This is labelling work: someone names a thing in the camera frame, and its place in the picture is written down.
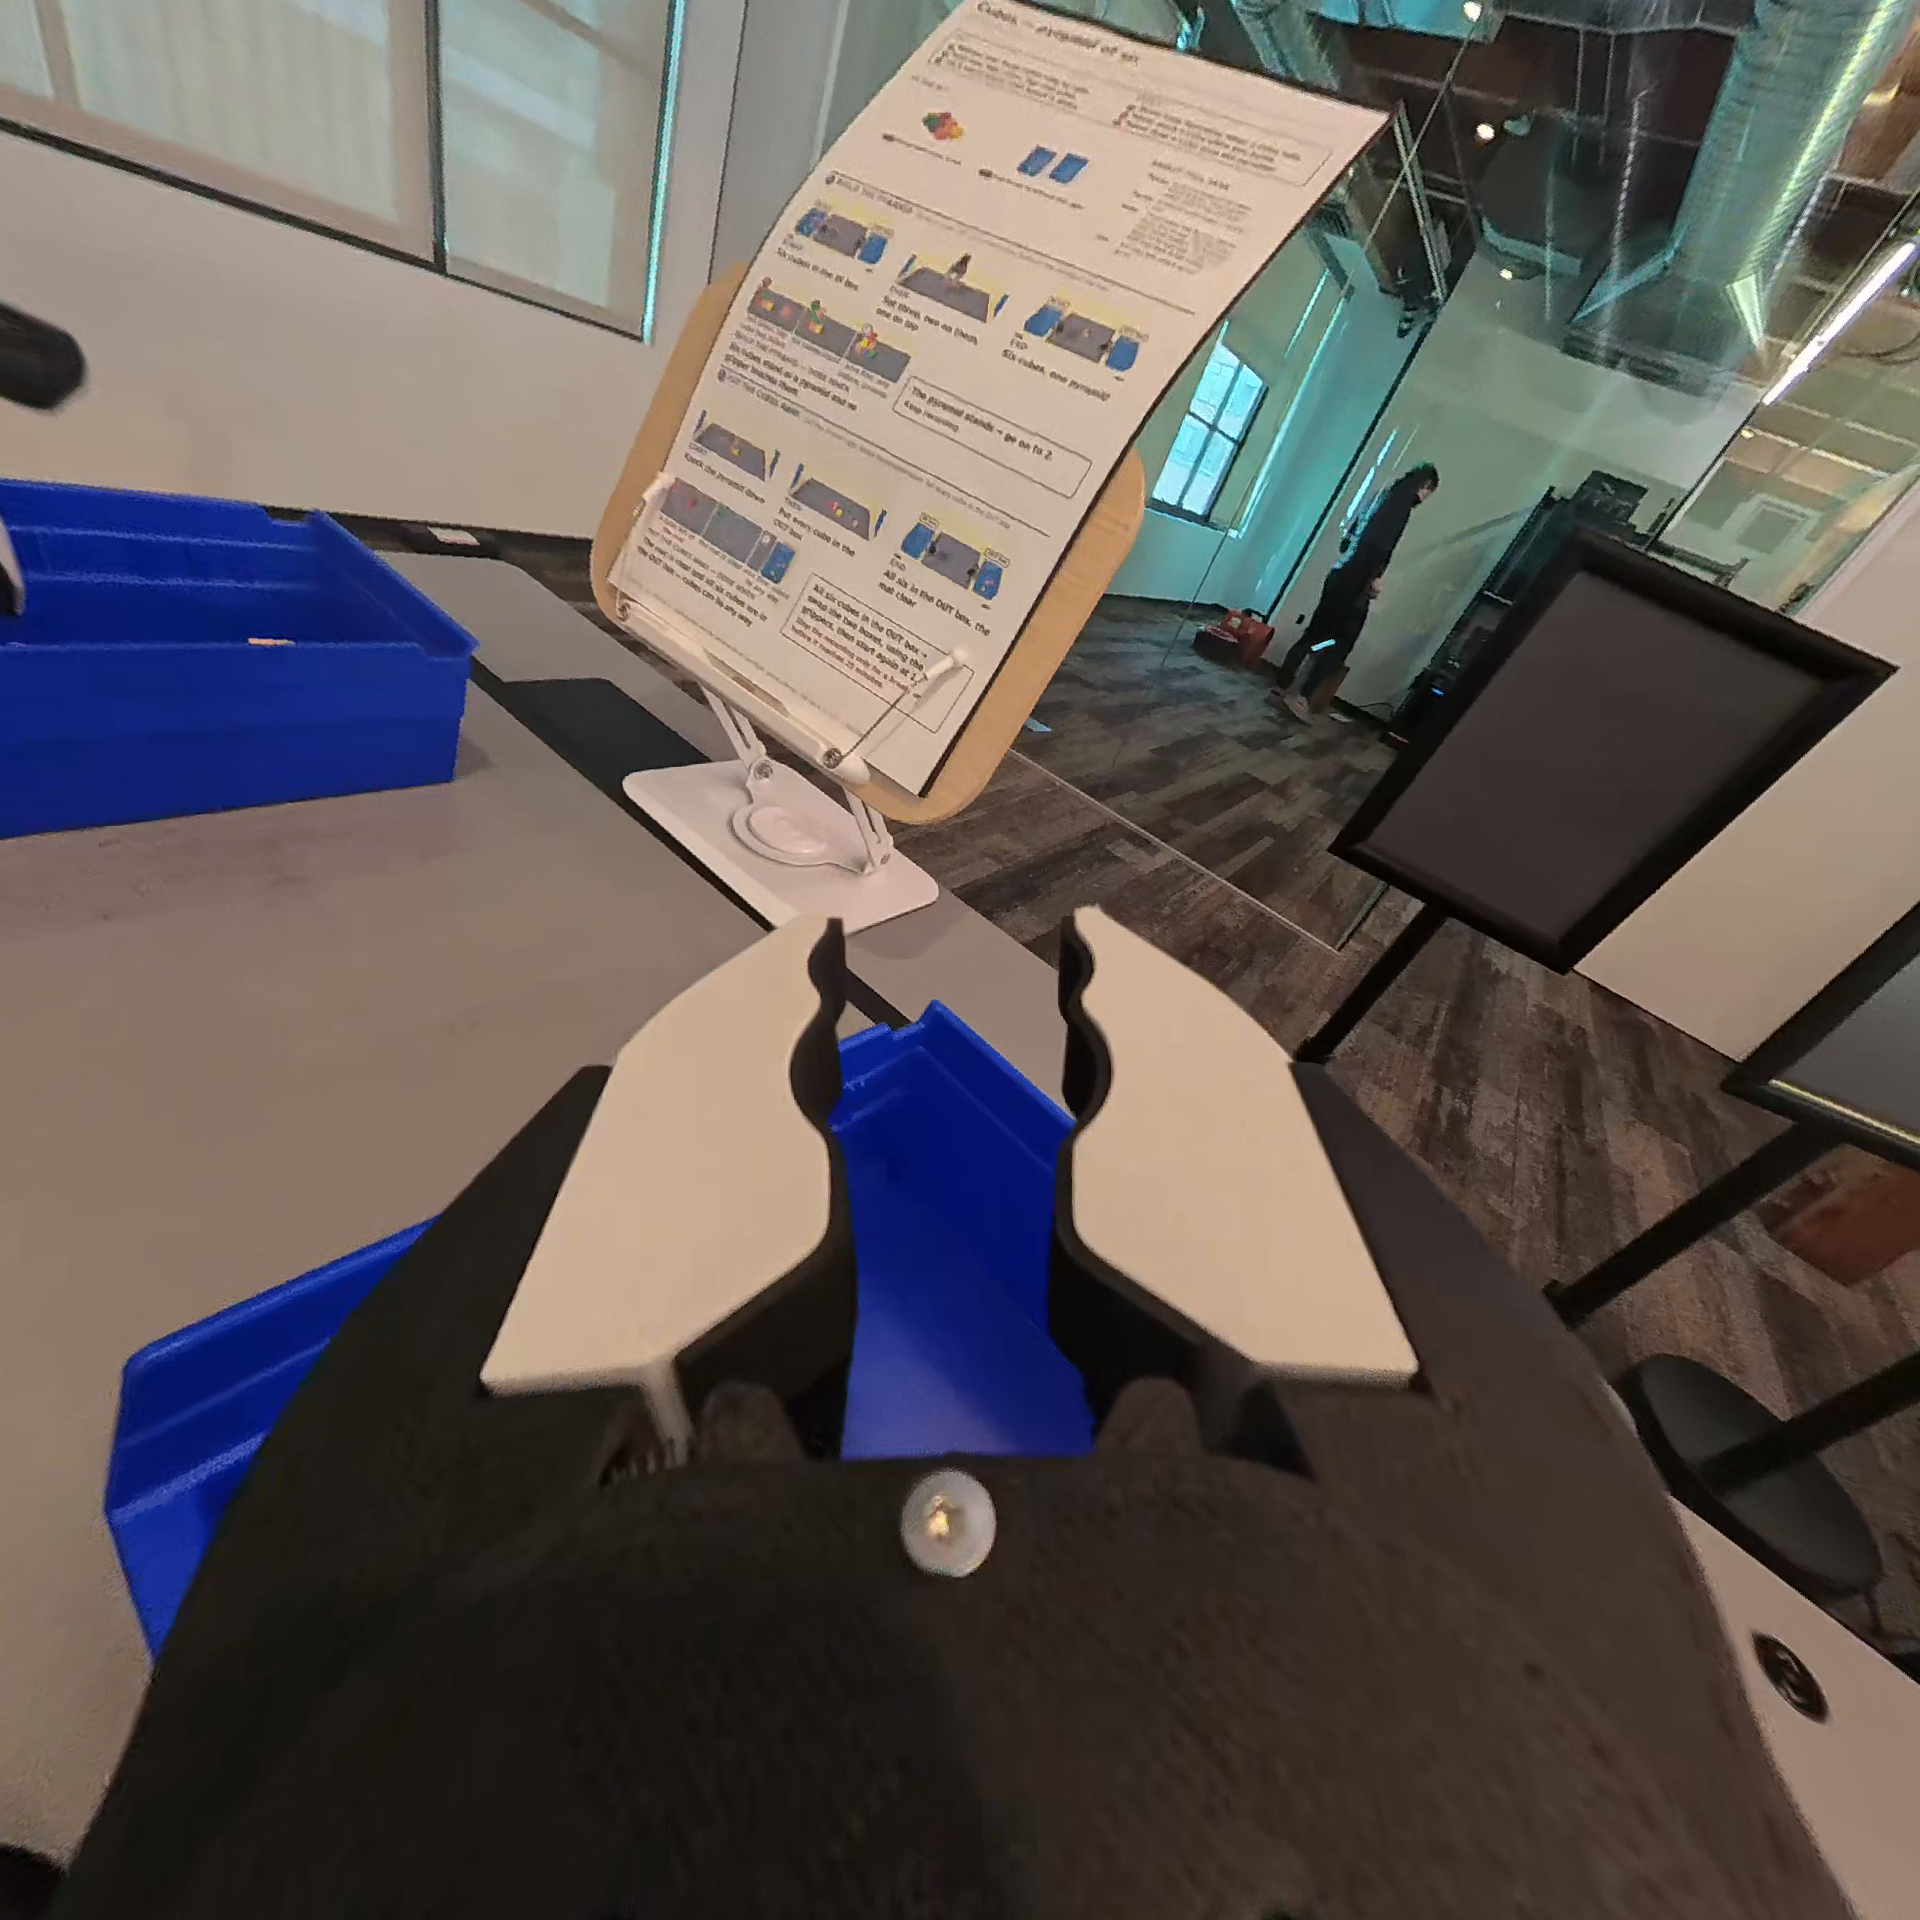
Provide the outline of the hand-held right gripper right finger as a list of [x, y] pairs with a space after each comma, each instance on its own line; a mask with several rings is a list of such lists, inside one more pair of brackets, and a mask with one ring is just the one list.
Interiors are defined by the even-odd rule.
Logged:
[[1049, 1337], [1095, 1413], [1143, 1379], [1197, 1413], [1283, 1384], [1399, 1393], [1417, 1353], [1296, 1063], [1101, 909], [1062, 925]]

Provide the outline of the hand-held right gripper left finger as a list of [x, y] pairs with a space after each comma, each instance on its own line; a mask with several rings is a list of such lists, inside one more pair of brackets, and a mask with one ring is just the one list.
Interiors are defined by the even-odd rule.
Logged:
[[837, 1457], [856, 1330], [832, 1130], [847, 1006], [838, 920], [798, 918], [615, 1057], [483, 1363], [497, 1399], [623, 1387], [686, 1454], [718, 1386], [768, 1390]]

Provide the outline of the blue plastic storage bin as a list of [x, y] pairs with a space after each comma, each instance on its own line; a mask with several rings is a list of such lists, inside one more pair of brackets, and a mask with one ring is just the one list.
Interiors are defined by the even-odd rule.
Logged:
[[452, 779], [473, 638], [334, 517], [8, 479], [1, 834]]
[[[1046, 1333], [1070, 1117], [955, 1010], [841, 1040], [856, 1327], [844, 1454], [1068, 1457], [1086, 1390]], [[102, 1519], [150, 1658], [317, 1357], [435, 1219], [267, 1287], [123, 1368]]]

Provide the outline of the black framed floor sign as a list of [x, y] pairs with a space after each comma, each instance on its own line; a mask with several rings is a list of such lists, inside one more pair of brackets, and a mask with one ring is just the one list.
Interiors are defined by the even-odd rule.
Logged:
[[1573, 974], [1892, 675], [1569, 536], [1334, 838], [1334, 857], [1420, 910], [1299, 1061], [1333, 1059], [1449, 925]]
[[[1619, 1303], [1835, 1147], [1917, 1171], [1917, 910], [1895, 920], [1720, 1086], [1782, 1119], [1782, 1131], [1584, 1275], [1547, 1287], [1565, 1329]], [[1792, 1418], [1677, 1357], [1636, 1363], [1615, 1393], [1667, 1490], [1692, 1515], [1811, 1600], [1871, 1597], [1880, 1551], [1822, 1458], [1915, 1408], [1915, 1351]]]

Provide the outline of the black desk grommet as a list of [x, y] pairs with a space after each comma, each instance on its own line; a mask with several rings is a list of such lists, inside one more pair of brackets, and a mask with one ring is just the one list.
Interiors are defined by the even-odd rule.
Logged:
[[1792, 1650], [1782, 1639], [1765, 1633], [1751, 1635], [1751, 1649], [1759, 1674], [1787, 1709], [1812, 1723], [1830, 1722], [1830, 1701], [1814, 1672], [1796, 1650]]

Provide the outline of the dark framed glass window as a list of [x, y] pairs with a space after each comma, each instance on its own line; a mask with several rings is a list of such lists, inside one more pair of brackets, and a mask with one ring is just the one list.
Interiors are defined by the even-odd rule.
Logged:
[[1208, 522], [1265, 399], [1263, 378], [1219, 342], [1187, 402], [1150, 503]]

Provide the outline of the black metal shelf rack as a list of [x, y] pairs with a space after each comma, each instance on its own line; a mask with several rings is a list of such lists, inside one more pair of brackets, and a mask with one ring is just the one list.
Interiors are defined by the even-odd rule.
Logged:
[[1501, 519], [1494, 555], [1471, 577], [1471, 593], [1449, 633], [1432, 646], [1383, 727], [1392, 747], [1405, 747], [1449, 697], [1481, 648], [1497, 637], [1505, 614], [1533, 586], [1573, 536], [1612, 538], [1648, 547], [1653, 533], [1636, 523], [1648, 489], [1609, 472], [1589, 472], [1569, 493], [1547, 487], [1521, 513]]

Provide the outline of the printed instruction sheet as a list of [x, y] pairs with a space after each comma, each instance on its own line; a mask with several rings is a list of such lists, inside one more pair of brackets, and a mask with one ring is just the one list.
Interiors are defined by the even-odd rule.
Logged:
[[1145, 419], [1388, 128], [1083, 17], [955, 6], [727, 299], [607, 565], [619, 622], [925, 797]]

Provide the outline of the glass window white frame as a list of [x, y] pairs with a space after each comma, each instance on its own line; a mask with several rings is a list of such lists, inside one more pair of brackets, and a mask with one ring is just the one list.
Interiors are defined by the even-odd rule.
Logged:
[[683, 17], [5, 2], [5, 121], [640, 339]]

